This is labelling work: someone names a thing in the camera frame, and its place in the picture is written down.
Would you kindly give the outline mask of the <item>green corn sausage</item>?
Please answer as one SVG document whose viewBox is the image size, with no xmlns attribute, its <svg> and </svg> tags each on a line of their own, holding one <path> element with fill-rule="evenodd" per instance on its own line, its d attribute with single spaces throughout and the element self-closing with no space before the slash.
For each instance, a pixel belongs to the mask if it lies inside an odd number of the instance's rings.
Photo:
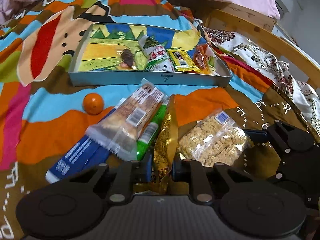
<svg viewBox="0 0 320 240">
<path fill-rule="evenodd" d="M 138 161 L 144 158 L 144 155 L 156 139 L 164 120 L 169 99 L 167 95 L 164 96 L 161 106 L 138 138 L 136 155 Z"/>
</svg>

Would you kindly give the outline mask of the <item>orange red snack packet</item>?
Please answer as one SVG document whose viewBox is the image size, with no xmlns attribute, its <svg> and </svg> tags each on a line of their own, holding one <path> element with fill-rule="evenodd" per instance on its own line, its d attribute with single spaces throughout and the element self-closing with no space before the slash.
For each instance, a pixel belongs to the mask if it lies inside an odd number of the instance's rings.
<svg viewBox="0 0 320 240">
<path fill-rule="evenodd" d="M 195 48 L 193 61 L 201 74 L 215 75 L 217 56 L 208 44 L 200 44 Z"/>
</svg>

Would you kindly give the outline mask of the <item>colourful cartoon blanket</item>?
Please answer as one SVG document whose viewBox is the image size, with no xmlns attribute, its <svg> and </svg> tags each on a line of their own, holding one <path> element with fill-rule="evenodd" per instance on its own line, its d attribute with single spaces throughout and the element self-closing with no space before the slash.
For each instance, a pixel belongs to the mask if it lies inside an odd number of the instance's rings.
<svg viewBox="0 0 320 240">
<path fill-rule="evenodd" d="M 195 16 L 219 32 L 215 41 L 241 31 L 247 20 L 205 0 L 44 0 L 1 30 L 1 239 L 23 236 L 15 217 L 20 199 L 46 185 L 45 174 L 98 121 L 82 108 L 86 94 L 104 97 L 104 114 L 134 85 L 74 87 L 68 75 L 73 53 L 91 17 L 109 11 L 116 22 L 192 30 Z M 226 88 L 164 86 L 174 94 L 177 123 L 186 130 L 221 108 L 241 126 L 259 128 L 287 121 L 319 135 L 310 103 L 305 114 L 285 92 L 243 57 L 223 55 L 233 77 Z"/>
</svg>

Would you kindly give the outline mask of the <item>floral quilt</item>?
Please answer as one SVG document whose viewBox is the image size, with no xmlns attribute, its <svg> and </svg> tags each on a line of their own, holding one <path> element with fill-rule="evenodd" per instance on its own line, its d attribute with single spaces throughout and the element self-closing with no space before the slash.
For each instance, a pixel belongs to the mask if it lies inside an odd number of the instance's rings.
<svg viewBox="0 0 320 240">
<path fill-rule="evenodd" d="M 319 96 L 306 82 L 297 81 L 289 72 L 289 63 L 276 58 L 249 38 L 233 31 L 210 29 L 199 19 L 195 23 L 223 55 L 243 62 L 268 78 L 298 108 L 311 130 L 319 137 Z"/>
</svg>

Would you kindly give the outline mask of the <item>white green snack packet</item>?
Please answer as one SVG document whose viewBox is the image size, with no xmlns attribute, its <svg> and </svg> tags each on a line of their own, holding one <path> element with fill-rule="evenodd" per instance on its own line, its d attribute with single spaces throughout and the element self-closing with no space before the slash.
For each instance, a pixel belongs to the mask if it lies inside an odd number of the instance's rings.
<svg viewBox="0 0 320 240">
<path fill-rule="evenodd" d="M 154 38 L 148 35 L 143 35 L 138 40 L 139 46 L 143 51 L 143 54 L 147 58 L 145 71 L 157 71 L 157 72 L 174 72 L 174 66 L 170 61 L 170 57 L 167 54 L 166 49 Z"/>
</svg>

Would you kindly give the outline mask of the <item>clear puffed rice packet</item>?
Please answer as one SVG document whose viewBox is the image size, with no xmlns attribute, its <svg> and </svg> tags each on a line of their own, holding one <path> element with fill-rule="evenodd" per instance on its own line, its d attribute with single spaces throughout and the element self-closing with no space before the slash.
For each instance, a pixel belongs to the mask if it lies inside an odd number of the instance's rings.
<svg viewBox="0 0 320 240">
<path fill-rule="evenodd" d="M 181 158 L 199 161 L 205 167 L 215 163 L 232 166 L 251 147 L 253 142 L 244 130 L 217 109 L 181 137 L 177 151 Z"/>
</svg>

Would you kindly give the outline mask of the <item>brown date snack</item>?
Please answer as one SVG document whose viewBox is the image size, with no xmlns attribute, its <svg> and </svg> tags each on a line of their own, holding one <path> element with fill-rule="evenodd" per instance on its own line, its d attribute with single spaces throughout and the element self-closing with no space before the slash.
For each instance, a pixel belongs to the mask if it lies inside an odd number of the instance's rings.
<svg viewBox="0 0 320 240">
<path fill-rule="evenodd" d="M 120 55 L 122 62 L 121 66 L 124 68 L 132 68 L 134 65 L 134 57 L 129 49 L 124 49 Z"/>
</svg>

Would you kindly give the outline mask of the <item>gold snack packet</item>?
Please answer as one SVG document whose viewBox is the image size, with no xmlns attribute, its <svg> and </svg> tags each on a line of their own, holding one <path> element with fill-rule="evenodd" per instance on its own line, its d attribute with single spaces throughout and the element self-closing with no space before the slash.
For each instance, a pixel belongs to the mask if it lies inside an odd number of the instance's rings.
<svg viewBox="0 0 320 240">
<path fill-rule="evenodd" d="M 137 183 L 134 191 L 137 194 L 165 194 L 169 183 L 172 163 L 178 145 L 178 124 L 175 111 L 175 96 L 169 96 L 169 103 L 161 124 L 160 131 L 147 153 L 152 153 L 151 181 Z"/>
</svg>

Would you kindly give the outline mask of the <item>clear biscuit packet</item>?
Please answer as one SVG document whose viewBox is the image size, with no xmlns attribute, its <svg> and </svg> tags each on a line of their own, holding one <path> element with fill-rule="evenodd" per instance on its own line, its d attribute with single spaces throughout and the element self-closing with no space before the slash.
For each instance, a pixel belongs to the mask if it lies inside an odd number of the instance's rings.
<svg viewBox="0 0 320 240">
<path fill-rule="evenodd" d="M 86 135 L 123 161 L 136 159 L 137 140 L 157 112 L 165 94 L 146 79 L 108 117 L 86 129 Z"/>
</svg>

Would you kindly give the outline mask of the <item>orange tangerine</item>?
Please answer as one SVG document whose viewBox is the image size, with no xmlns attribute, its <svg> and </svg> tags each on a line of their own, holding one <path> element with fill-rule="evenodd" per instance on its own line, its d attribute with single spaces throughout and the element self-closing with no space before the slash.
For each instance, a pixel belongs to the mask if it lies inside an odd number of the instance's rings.
<svg viewBox="0 0 320 240">
<path fill-rule="evenodd" d="M 104 109 L 104 100 L 97 93 L 89 93 L 84 97 L 82 107 L 87 114 L 98 115 Z"/>
</svg>

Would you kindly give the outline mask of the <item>blue snack packet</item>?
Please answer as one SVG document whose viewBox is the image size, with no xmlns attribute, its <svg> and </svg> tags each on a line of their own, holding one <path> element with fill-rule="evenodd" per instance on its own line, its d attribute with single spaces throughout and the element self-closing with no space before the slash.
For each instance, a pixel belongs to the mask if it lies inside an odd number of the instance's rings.
<svg viewBox="0 0 320 240">
<path fill-rule="evenodd" d="M 45 179 L 52 184 L 82 170 L 105 163 L 110 151 L 84 135 L 46 173 Z"/>
</svg>

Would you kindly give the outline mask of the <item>yellow snack packet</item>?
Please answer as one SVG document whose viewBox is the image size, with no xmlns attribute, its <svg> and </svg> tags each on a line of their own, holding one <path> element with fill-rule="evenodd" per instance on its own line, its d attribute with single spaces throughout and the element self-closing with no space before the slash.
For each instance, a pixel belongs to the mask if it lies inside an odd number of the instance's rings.
<svg viewBox="0 0 320 240">
<path fill-rule="evenodd" d="M 167 54 L 174 66 L 176 72 L 183 73 L 200 73 L 199 67 L 193 62 L 185 50 L 168 49 Z"/>
</svg>

